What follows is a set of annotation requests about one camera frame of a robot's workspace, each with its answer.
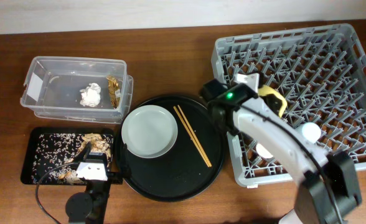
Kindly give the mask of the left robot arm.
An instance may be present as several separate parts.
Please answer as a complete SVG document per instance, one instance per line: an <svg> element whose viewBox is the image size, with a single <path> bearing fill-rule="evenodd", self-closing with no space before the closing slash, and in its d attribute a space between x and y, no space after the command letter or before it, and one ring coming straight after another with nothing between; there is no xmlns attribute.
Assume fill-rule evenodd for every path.
<svg viewBox="0 0 366 224"><path fill-rule="evenodd" d="M92 144L88 143L74 159L77 177L86 183L86 189L67 200L65 212L69 223L103 223L111 185L122 184L124 178L131 176L125 162L118 172L109 171L106 154L91 149Z"/></svg>

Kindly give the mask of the yellow bowl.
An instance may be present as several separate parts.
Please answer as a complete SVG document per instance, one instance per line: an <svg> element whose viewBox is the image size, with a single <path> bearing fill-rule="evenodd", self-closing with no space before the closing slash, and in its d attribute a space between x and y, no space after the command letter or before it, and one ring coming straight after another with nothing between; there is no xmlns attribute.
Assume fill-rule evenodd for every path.
<svg viewBox="0 0 366 224"><path fill-rule="evenodd" d="M267 85L263 85L261 88L258 89L258 95L263 99L264 102L265 102L265 96L268 94L275 94L276 96L284 100L284 112L285 112L288 103L283 95L281 95L278 91Z"/></svg>

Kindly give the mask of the white tissue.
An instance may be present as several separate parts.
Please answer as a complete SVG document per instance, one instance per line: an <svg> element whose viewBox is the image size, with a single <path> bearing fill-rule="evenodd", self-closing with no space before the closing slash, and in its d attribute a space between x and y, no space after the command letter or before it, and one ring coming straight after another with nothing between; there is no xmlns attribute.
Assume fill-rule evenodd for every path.
<svg viewBox="0 0 366 224"><path fill-rule="evenodd" d="M85 89L80 90L82 106L96 107L101 100L101 87L97 83L90 83Z"/></svg>

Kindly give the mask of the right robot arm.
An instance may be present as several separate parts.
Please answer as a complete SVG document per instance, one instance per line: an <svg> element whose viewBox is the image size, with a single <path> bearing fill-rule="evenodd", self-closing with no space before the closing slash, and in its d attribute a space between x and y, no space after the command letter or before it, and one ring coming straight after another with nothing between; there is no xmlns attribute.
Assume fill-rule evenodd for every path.
<svg viewBox="0 0 366 224"><path fill-rule="evenodd" d="M286 124L261 97L260 77L238 75L232 87L213 79L200 96L218 127L258 141L298 186L294 208L265 223L344 223L362 203L353 160L344 151L324 151Z"/></svg>

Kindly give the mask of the brown gold snack wrapper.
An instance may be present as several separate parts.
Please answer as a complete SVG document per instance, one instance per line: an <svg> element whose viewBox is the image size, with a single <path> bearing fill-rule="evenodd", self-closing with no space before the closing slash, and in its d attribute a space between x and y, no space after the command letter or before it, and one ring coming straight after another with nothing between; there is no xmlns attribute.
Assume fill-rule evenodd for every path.
<svg viewBox="0 0 366 224"><path fill-rule="evenodd" d="M121 91L118 84L118 81L115 77L112 77L111 75L108 75L108 92L111 100L111 104L114 109L117 109L120 105L120 99L121 99Z"/></svg>

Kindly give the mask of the grey round plate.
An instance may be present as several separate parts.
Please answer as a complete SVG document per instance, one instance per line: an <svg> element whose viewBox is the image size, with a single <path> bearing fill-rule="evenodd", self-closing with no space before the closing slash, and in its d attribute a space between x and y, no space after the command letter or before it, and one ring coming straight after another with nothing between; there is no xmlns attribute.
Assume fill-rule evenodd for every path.
<svg viewBox="0 0 366 224"><path fill-rule="evenodd" d="M121 137L130 153L152 159L167 153L177 140L174 116L156 105L140 106L125 118Z"/></svg>

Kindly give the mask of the rice and food scraps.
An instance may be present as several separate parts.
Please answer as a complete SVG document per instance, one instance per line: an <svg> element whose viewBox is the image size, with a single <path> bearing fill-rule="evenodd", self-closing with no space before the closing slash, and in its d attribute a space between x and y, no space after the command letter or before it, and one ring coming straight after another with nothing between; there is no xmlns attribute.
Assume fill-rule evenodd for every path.
<svg viewBox="0 0 366 224"><path fill-rule="evenodd" d="M84 155L83 150L91 145L91 152L100 152L107 158L107 168L111 168L111 145L113 144L110 134L67 134L47 133L39 135L39 142L34 145L34 161L30 168L30 180L36 184L46 173L50 174L42 181L43 184L55 185L82 185L77 177L76 168L65 166L59 170L51 171L62 164L71 163L74 159Z"/></svg>

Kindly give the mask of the light blue cup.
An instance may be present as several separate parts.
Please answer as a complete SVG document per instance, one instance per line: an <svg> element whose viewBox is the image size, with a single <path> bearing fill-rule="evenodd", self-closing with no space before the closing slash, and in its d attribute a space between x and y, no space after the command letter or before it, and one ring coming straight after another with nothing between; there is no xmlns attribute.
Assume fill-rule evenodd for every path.
<svg viewBox="0 0 366 224"><path fill-rule="evenodd" d="M315 144L321 137L320 127L312 122L304 123L298 126L296 131L312 144Z"/></svg>

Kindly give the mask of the pink cup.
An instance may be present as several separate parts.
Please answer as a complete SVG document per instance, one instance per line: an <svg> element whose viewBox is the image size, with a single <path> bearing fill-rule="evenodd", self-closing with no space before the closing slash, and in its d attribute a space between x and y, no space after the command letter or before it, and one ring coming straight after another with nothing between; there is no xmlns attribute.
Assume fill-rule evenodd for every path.
<svg viewBox="0 0 366 224"><path fill-rule="evenodd" d="M257 143L255 146L256 153L263 157L264 159L271 159L273 155L260 143Z"/></svg>

